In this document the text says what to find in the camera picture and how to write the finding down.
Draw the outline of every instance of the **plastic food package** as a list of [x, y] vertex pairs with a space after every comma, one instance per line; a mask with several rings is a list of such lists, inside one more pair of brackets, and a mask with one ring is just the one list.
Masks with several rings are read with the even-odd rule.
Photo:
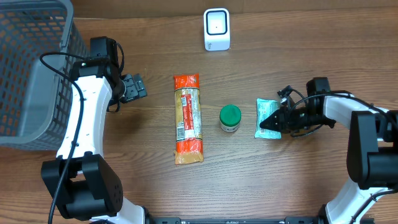
[[260, 128], [260, 123], [267, 119], [273, 112], [279, 109], [279, 102], [276, 100], [257, 99], [257, 129], [255, 138], [281, 139], [282, 135], [278, 131], [271, 131]]
[[174, 76], [175, 164], [203, 162], [199, 74]]

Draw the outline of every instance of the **orange snack package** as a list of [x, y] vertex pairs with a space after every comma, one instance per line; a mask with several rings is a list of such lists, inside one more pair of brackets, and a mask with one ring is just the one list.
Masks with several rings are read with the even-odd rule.
[[175, 164], [203, 162], [199, 74], [174, 76]]

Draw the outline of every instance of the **wooden surface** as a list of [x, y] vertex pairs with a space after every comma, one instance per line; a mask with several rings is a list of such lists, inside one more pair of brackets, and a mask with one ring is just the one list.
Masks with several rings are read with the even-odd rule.
[[75, 17], [102, 19], [199, 16], [213, 7], [225, 7], [230, 13], [248, 13], [398, 6], [395, 0], [72, 0], [72, 3]]
[[[77, 20], [86, 43], [107, 35], [123, 46], [124, 71], [142, 73], [147, 98], [106, 115], [104, 153], [124, 195], [154, 216], [283, 218], [316, 215], [348, 178], [348, 131], [307, 138], [254, 139], [256, 99], [276, 99], [313, 77], [333, 90], [398, 109], [398, 8], [268, 12], [231, 16], [231, 49], [205, 52], [201, 16]], [[173, 75], [199, 73], [205, 161], [174, 165]], [[218, 124], [222, 106], [243, 118], [234, 134]], [[51, 197], [40, 178], [55, 152], [0, 149], [0, 223], [45, 223]], [[398, 195], [367, 213], [398, 221]], [[64, 220], [58, 211], [54, 223]]]

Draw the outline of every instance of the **green bottle cap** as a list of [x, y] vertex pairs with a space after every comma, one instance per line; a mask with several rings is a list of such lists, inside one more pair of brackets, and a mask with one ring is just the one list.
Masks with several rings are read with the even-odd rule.
[[241, 118], [241, 110], [235, 105], [226, 105], [220, 111], [220, 121], [225, 126], [236, 126], [241, 122]]

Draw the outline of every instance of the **barcode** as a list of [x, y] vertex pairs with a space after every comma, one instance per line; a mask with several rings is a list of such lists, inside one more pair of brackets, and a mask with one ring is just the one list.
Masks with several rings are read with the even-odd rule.
[[181, 97], [181, 103], [182, 103], [182, 106], [187, 106], [187, 98]]
[[185, 139], [185, 129], [184, 127], [177, 128], [177, 141]]

